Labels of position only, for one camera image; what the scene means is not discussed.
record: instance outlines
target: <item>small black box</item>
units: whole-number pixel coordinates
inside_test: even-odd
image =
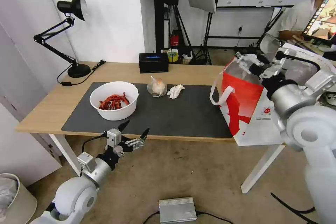
[[[166,52],[139,54],[140,73],[168,72],[169,62]]]

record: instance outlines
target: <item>person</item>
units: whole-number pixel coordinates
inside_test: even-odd
[[[294,35],[300,37],[322,2],[323,0],[306,0],[287,8],[268,34],[282,41],[290,40]],[[278,48],[279,41],[269,36],[265,36],[260,43],[260,49],[264,53],[275,52]]]

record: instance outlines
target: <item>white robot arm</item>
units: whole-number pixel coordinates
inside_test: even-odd
[[[83,152],[78,156],[82,165],[82,176],[65,181],[57,189],[54,200],[42,216],[33,220],[32,224],[79,224],[84,215],[93,207],[99,188],[106,176],[114,170],[119,158],[125,152],[132,152],[144,145],[149,128],[138,139],[129,139],[121,135],[121,131],[129,121],[117,129],[103,134],[107,139],[105,152],[96,158]]]
[[[301,89],[282,73],[286,58],[295,55],[295,50],[281,48],[272,62],[260,55],[237,53],[236,57],[240,67],[257,75],[267,89],[285,143],[296,151],[304,151],[308,161],[305,179],[322,223],[335,224],[336,111],[315,103],[319,95],[336,83],[336,75],[319,70]]]

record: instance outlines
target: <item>lamp shade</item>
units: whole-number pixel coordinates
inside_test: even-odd
[[[73,13],[83,21],[85,21],[85,16],[88,14],[85,0],[72,0],[71,2],[58,1],[57,9],[64,14]]]

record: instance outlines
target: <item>table leg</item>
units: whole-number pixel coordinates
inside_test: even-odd
[[[267,170],[271,163],[276,159],[280,152],[284,149],[284,145],[271,145],[268,147],[266,153],[259,160],[249,176],[241,185],[242,193],[246,194],[252,186],[258,181],[262,174]]]
[[[59,148],[59,150],[62,152],[66,160],[69,162],[71,167],[75,170],[77,175],[79,176],[81,173],[81,165],[77,160],[77,156],[70,147],[68,141],[65,139],[63,135],[54,135],[54,134],[49,134],[51,139],[54,141],[56,146]]]

